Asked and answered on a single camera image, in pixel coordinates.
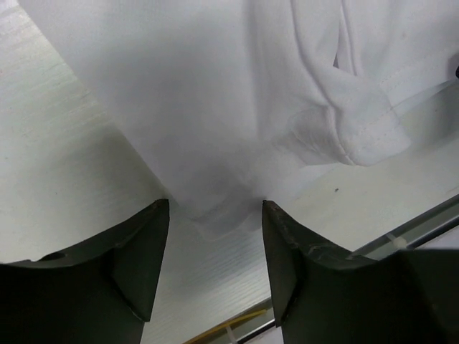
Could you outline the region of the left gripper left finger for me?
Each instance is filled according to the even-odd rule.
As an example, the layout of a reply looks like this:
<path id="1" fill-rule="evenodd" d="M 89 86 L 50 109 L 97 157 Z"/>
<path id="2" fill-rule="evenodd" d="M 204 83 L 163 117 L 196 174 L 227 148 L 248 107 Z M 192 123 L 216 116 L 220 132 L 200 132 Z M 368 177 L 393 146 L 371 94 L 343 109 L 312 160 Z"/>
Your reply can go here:
<path id="1" fill-rule="evenodd" d="M 159 199 L 95 236 L 1 266 L 3 343 L 139 343 L 169 232 Z"/>

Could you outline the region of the white t shirt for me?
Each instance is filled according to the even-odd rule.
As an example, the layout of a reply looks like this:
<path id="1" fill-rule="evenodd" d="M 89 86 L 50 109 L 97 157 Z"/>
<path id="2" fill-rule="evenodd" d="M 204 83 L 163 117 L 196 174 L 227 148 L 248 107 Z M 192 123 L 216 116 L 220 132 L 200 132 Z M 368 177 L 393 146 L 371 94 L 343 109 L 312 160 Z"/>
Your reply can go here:
<path id="1" fill-rule="evenodd" d="M 22 7 L 210 239 L 333 164 L 405 151 L 402 111 L 458 66 L 456 1 Z"/>

